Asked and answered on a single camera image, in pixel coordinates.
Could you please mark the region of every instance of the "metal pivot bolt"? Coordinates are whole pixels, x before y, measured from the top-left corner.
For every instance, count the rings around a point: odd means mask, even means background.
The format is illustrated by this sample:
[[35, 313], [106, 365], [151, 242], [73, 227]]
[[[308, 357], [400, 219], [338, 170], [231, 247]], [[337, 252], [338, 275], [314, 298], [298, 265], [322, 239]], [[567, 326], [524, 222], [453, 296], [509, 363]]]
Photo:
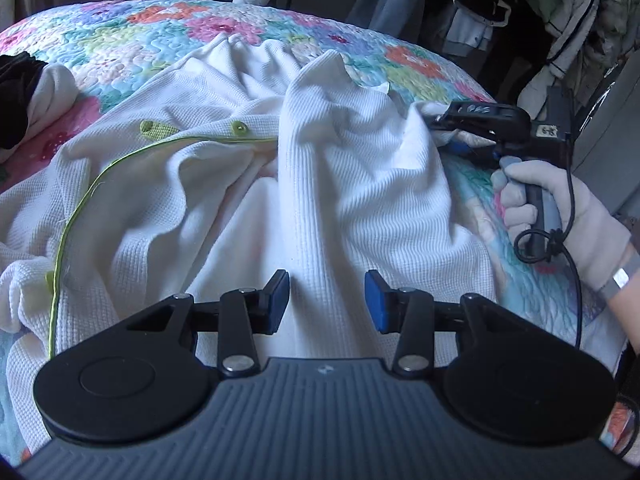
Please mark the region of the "metal pivot bolt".
[[421, 355], [405, 355], [398, 359], [398, 366], [405, 372], [419, 372], [429, 366], [429, 360]]
[[222, 365], [230, 372], [244, 372], [254, 365], [254, 360], [248, 355], [230, 355], [222, 361]]

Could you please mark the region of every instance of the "black cable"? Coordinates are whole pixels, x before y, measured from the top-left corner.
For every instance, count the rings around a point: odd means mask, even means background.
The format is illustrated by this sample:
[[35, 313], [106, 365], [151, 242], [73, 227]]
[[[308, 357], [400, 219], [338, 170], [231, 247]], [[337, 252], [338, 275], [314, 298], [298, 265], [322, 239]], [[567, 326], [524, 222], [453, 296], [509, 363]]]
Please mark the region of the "black cable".
[[[575, 266], [574, 259], [569, 254], [569, 251], [564, 246], [564, 241], [569, 235], [569, 231], [574, 226], [575, 221], [575, 195], [574, 195], [574, 181], [571, 178], [571, 162], [572, 157], [571, 154], [573, 152], [572, 149], [572, 139], [568, 137], [567, 139], [567, 147], [566, 147], [566, 179], [567, 184], [569, 186], [569, 200], [571, 205], [571, 213], [569, 214], [569, 221], [566, 224], [566, 228], [564, 231], [558, 229], [553, 229], [550, 233], [543, 231], [542, 229], [526, 229], [521, 232], [516, 239], [513, 241], [513, 251], [516, 254], [517, 259], [526, 264], [536, 264], [538, 262], [549, 262], [553, 256], [557, 256], [558, 254], [564, 254], [564, 257], [569, 264], [569, 269], [571, 270], [572, 278], [574, 279], [575, 286], [575, 299], [577, 301], [577, 309], [575, 315], [577, 317], [577, 326], [575, 329], [575, 347], [580, 349], [580, 343], [582, 342], [582, 287], [580, 286], [580, 276], [578, 276], [578, 269]], [[520, 252], [520, 240], [522, 240], [525, 236], [542, 236], [548, 240], [546, 244], [545, 254], [542, 256], [525, 256]]]
[[638, 403], [635, 402], [635, 400], [633, 400], [629, 396], [626, 396], [625, 394], [618, 394], [618, 398], [616, 400], [618, 402], [626, 404], [626, 406], [630, 408], [634, 414], [634, 430], [629, 437], [629, 441], [625, 444], [625, 447], [623, 447], [622, 450], [620, 450], [620, 452], [618, 453], [618, 456], [622, 458], [634, 446], [634, 444], [636, 443], [636, 438], [638, 438], [638, 433], [640, 433], [640, 408], [638, 407]]

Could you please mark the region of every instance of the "quilted bedspread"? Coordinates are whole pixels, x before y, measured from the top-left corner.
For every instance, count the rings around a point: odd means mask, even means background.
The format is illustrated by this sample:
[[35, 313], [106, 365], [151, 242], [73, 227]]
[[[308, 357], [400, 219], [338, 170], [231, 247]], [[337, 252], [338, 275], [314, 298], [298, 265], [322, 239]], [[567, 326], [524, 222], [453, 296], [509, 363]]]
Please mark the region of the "quilted bedspread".
[[[153, 75], [220, 32], [239, 33], [251, 44], [269, 38], [281, 40], [302, 63], [335, 49], [342, 54], [356, 83], [378, 86], [388, 82], [404, 104], [414, 100], [446, 103], [460, 98], [489, 98], [463, 70], [420, 47], [295, 12], [195, 0], [60, 7], [32, 16], [0, 34], [0, 54], [27, 51], [38, 59], [62, 63], [75, 75], [81, 90], [68, 113], [0, 166], [0, 192], [44, 168], [64, 142]], [[502, 226], [488, 173], [455, 156], [443, 155], [443, 162], [454, 195], [454, 213], [487, 246], [502, 305], [571, 341], [576, 317], [568, 276], [562, 269], [533, 269], [519, 262]], [[603, 306], [589, 294], [587, 297], [585, 324], [596, 326], [593, 321]], [[14, 337], [0, 334], [0, 364]], [[0, 451], [15, 463], [24, 443], [20, 444], [6, 398], [4, 373], [1, 381]]]

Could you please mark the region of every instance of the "gloved hand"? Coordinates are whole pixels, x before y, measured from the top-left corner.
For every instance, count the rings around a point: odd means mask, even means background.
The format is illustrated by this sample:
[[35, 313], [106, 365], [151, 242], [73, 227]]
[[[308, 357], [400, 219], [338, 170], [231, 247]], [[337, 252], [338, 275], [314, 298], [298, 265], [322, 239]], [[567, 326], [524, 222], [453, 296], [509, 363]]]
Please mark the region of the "gloved hand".
[[[505, 173], [510, 179], [548, 189], [558, 205], [562, 229], [566, 228], [571, 214], [566, 171], [542, 160], [511, 164], [504, 173], [500, 170], [492, 174], [492, 183], [494, 191], [500, 192], [504, 224], [512, 243], [535, 223], [538, 211], [526, 203], [522, 186], [508, 183]], [[593, 290], [600, 290], [620, 268], [631, 233], [609, 214], [585, 183], [575, 177], [573, 182], [575, 220], [564, 246], [574, 259], [580, 279]]]

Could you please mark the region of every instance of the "label sticker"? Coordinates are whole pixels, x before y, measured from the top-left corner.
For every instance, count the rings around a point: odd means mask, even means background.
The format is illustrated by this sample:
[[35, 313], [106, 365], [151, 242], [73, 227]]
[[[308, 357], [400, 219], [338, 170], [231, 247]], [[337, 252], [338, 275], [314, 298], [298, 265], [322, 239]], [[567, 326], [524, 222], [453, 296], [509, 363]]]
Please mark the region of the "label sticker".
[[536, 137], [546, 137], [548, 139], [558, 138], [558, 127], [552, 124], [540, 124], [536, 130]]

